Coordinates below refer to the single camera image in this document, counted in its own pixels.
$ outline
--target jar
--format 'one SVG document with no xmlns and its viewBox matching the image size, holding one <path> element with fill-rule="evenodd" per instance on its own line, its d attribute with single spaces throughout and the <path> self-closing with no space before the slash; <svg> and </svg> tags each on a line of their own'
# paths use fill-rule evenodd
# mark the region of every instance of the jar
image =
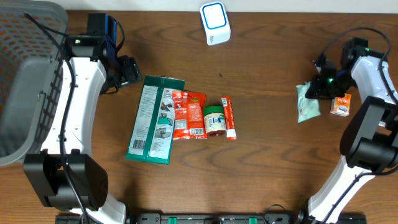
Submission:
<svg viewBox="0 0 398 224">
<path fill-rule="evenodd" d="M 224 108 L 209 106 L 203 110 L 207 136 L 220 136 L 226 132 Z"/>
</svg>

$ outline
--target wooden tabletop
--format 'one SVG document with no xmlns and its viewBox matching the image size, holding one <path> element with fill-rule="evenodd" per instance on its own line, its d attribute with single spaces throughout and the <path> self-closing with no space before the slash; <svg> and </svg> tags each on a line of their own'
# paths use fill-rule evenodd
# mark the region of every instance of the wooden tabletop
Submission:
<svg viewBox="0 0 398 224">
<path fill-rule="evenodd" d="M 86 29 L 87 13 L 69 11 L 69 33 Z M 207 103 L 231 95 L 237 141 L 224 137 L 173 143 L 170 165 L 127 161 L 142 83 L 100 96 L 93 128 L 93 155 L 108 173 L 109 191 L 130 210 L 164 213 L 254 213 L 270 204 L 299 210 L 337 165 L 340 137 L 360 107 L 352 94 L 348 117 L 329 113 L 297 123 L 296 85 L 316 74 L 312 60 L 337 33 L 357 26 L 384 31 L 392 40 L 389 72 L 398 85 L 398 16 L 363 14 L 229 13 L 231 39 L 209 47 L 198 12 L 108 12 L 124 27 L 120 55 L 133 56 L 141 72 L 186 81 Z M 347 35 L 328 53 L 337 65 Z M 386 44 L 356 32 L 370 48 Z M 0 167 L 0 223 L 54 223 L 21 164 Z M 368 223 L 398 222 L 398 176 L 376 177 L 346 206 Z"/>
</svg>

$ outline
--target green connector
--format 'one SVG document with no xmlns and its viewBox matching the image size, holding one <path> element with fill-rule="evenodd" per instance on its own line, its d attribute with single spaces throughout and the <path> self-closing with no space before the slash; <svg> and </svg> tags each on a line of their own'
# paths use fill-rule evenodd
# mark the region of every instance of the green connector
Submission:
<svg viewBox="0 0 398 224">
<path fill-rule="evenodd" d="M 257 224 L 257 218 L 249 218 L 249 224 Z"/>
<path fill-rule="evenodd" d="M 169 218 L 169 224 L 177 224 L 177 218 Z"/>
</svg>

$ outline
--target red snack bag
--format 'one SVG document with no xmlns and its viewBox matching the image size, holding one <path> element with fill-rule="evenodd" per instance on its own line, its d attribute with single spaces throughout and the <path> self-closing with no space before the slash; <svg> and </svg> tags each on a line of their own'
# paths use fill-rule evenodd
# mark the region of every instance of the red snack bag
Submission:
<svg viewBox="0 0 398 224">
<path fill-rule="evenodd" d="M 227 140 L 236 140 L 234 114 L 232 112 L 231 96 L 222 96 L 225 123 L 226 123 L 226 138 Z"/>
<path fill-rule="evenodd" d="M 175 108 L 174 136 L 177 139 L 207 139 L 203 121 L 204 93 L 173 91 Z"/>
</svg>

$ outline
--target basket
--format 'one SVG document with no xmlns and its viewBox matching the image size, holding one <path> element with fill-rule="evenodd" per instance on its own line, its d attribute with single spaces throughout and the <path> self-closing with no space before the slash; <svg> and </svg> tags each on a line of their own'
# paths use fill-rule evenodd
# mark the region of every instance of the basket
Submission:
<svg viewBox="0 0 398 224">
<path fill-rule="evenodd" d="M 60 32 L 68 23 L 66 11 L 52 2 L 0 2 L 0 166 L 40 152 L 62 87 L 57 48 L 24 12 Z M 51 34 L 62 43 L 62 35 Z"/>
</svg>

